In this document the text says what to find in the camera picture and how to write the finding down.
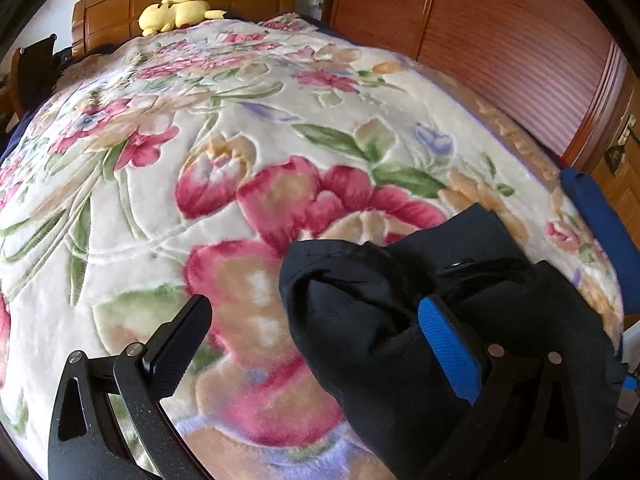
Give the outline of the floral fleece blanket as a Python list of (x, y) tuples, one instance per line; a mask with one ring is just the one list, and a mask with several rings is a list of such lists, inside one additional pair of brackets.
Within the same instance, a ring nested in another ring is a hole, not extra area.
[(70, 67), (1, 166), (1, 421), (40, 474), (67, 356), (214, 311), (164, 409), (219, 479), (385, 479), (288, 333), (296, 240), (387, 245), (481, 204), (620, 339), (615, 271), (551, 160), (454, 79), (294, 14)]

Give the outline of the navy blue bed sheet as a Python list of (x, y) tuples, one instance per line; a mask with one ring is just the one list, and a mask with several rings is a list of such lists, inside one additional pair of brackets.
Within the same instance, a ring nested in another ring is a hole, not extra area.
[(611, 260), (620, 284), (624, 313), (638, 314), (640, 255), (622, 220), (589, 174), (567, 167), (560, 171), (560, 182)]

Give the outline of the wooden louvered wardrobe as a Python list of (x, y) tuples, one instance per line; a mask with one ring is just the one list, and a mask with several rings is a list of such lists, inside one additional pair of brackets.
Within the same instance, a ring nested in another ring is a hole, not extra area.
[(454, 77), (639, 221), (639, 73), (584, 0), (323, 0), (346, 38)]

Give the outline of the wooden chair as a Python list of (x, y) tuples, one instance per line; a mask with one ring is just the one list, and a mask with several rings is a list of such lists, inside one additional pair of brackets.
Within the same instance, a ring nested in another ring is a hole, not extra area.
[(22, 118), (50, 96), (56, 81), (53, 47), (56, 35), (14, 52), (10, 70), (10, 96), (15, 114)]

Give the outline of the yellow plush toy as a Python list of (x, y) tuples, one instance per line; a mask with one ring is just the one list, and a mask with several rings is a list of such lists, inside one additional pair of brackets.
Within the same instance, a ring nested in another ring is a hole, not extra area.
[(219, 20), (225, 15), (225, 10), (214, 10), (205, 0), (162, 0), (142, 11), (138, 25), (142, 36), (149, 37), (205, 20)]

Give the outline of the black double-breasted coat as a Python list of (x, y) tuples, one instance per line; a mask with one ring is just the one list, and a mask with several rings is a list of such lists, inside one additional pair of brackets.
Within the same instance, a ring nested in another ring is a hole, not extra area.
[(385, 247), (304, 240), (280, 296), (294, 344), (399, 479), (585, 479), (625, 365), (565, 276), (473, 206)]

